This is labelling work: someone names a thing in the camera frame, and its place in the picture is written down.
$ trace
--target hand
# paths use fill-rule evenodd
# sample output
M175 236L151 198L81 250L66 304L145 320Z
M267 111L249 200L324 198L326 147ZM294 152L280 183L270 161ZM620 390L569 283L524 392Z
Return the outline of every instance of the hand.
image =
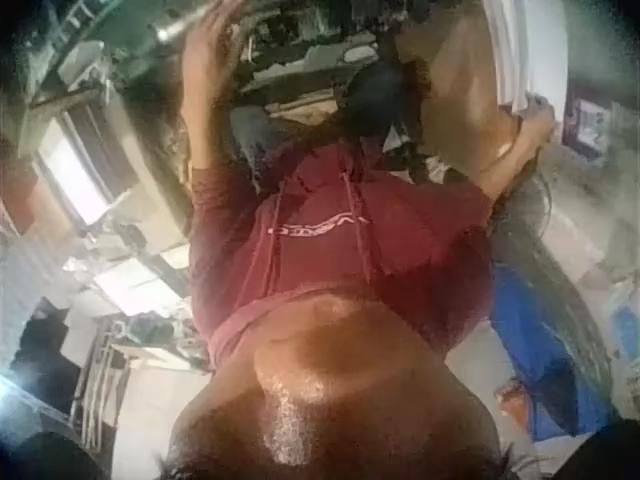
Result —
M231 32L231 24L246 0L217 4L187 36L182 57L182 115L206 121L214 104L226 100L246 35Z
M522 127L516 146L533 158L540 147L549 141L557 123L555 112L546 98L529 97L529 107L522 115Z

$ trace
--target forearm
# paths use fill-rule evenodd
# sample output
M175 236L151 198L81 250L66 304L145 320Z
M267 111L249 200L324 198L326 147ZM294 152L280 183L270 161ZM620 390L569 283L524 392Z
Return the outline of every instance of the forearm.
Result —
M183 114L189 134L191 168L211 170L233 163L229 145L229 120L226 109L212 109L206 113Z
M535 150L524 142L516 141L511 150L490 168L481 172L474 183L495 202L534 156Z

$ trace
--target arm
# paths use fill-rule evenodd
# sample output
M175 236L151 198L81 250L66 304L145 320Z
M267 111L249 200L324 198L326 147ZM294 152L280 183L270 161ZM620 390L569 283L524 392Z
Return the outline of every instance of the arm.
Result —
M208 338L223 320L229 268L251 234L255 189L229 145L228 95L242 39L229 27L244 0L214 7L187 38L183 56L182 117L189 133L194 216L191 291L194 320Z
M554 111L546 100L532 99L522 129L509 152L480 173L475 184L495 202L511 185L524 166L536 156L555 127Z

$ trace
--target sleeve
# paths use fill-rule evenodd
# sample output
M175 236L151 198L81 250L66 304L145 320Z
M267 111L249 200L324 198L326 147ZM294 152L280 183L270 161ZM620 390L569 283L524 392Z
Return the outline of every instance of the sleeve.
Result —
M198 331L209 338L220 322L219 303L231 261L251 234L258 201L241 171L193 170L192 177L192 307Z
M471 183L434 190L439 238L437 284L447 349L460 343L485 319L492 304L491 248L487 223L492 202Z
M493 203L482 190L472 183L438 185L432 215L449 240L469 230L486 229Z

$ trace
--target blue tarp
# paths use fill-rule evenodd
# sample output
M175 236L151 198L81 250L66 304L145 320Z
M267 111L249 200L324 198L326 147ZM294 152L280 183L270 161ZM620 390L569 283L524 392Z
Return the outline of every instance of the blue tarp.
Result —
M533 440L592 433L617 418L610 401L587 383L550 330L553 322L524 279L496 267L495 288L491 323L531 397Z

